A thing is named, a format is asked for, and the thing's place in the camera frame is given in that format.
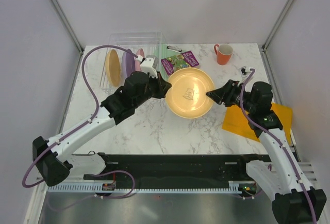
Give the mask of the yellow plate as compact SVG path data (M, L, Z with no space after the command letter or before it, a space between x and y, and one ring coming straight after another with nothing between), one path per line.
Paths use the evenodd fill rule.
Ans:
M114 49L111 49L106 55L105 70L109 83L114 87L118 87L120 84L121 68L118 54Z
M207 92L214 90L211 77L197 68L184 68L169 77L171 88L166 94L166 103L176 115L199 118L210 111L213 100Z

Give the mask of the pink plate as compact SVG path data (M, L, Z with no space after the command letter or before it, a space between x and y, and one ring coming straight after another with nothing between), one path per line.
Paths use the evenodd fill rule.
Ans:
M138 49L136 55L138 57L135 59L135 71L141 71L141 62L144 58L144 50L142 48Z

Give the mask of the purple plate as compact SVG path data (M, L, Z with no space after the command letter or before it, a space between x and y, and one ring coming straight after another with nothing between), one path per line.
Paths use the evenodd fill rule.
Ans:
M135 57L132 51L128 49L128 52L124 52L121 60L122 76L123 79L129 77L133 72L135 72Z

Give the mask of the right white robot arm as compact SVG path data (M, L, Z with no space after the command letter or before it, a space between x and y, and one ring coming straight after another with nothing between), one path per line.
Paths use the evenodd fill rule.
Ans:
M327 201L322 189L315 189L299 166L288 145L283 125L271 109L273 92L270 84L255 82L250 92L245 84L229 80L223 87L206 95L226 107L238 106L249 127L266 149L275 168L272 173L261 160L236 166L237 176L250 177L271 200L278 223L317 223Z

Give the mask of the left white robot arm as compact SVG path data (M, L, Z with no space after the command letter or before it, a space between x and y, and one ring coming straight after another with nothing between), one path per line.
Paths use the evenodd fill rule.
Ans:
M37 137L32 142L32 159L42 180L47 186L63 182L73 168L68 159L78 148L132 116L147 100L165 98L170 88L160 74L152 78L144 72L134 72L89 118L49 139Z

